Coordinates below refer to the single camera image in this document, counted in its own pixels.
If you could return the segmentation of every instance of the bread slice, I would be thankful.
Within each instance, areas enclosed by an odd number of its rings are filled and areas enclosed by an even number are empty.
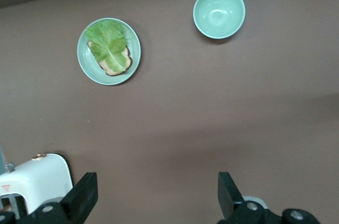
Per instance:
[[[87,45],[90,49],[91,49],[91,44],[92,44],[91,41],[87,42]],[[105,59],[98,61],[97,63],[106,72],[107,75],[109,75],[109,76],[121,75],[122,73],[126,72],[126,70],[128,70],[132,65],[132,58],[130,57],[130,51],[129,51],[127,46],[124,49],[124,51],[121,52],[121,54],[126,58],[126,62],[127,62],[126,67],[125,67],[125,71],[114,71],[114,70],[112,70],[111,68],[108,67]]]

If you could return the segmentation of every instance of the metal pin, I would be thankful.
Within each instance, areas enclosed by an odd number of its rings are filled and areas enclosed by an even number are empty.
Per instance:
[[[43,212],[50,212],[51,210],[53,210],[53,205],[47,205],[44,208],[42,208]]]
[[[303,220],[304,217],[302,216],[302,214],[298,211],[291,211],[291,216],[293,218],[295,218],[296,220]]]
[[[255,203],[252,203],[252,202],[247,203],[247,208],[249,208],[252,211],[258,210],[258,206]]]

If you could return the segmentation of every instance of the white robot part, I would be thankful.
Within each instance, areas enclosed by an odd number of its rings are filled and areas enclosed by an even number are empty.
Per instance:
[[[58,202],[72,189],[68,165],[58,154],[39,154],[0,174],[0,209],[17,219],[45,202]]]

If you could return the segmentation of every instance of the red label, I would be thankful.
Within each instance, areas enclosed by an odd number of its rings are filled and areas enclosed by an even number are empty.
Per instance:
[[[8,192],[8,191],[10,191],[10,185],[9,184],[7,184],[7,185],[2,185],[2,188],[4,188],[4,190],[6,191],[6,192]]]

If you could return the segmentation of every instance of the empty bowl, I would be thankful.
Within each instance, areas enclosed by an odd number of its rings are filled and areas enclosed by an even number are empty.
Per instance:
[[[243,0],[197,0],[193,8],[195,25],[213,39],[236,33],[244,23],[245,14]]]

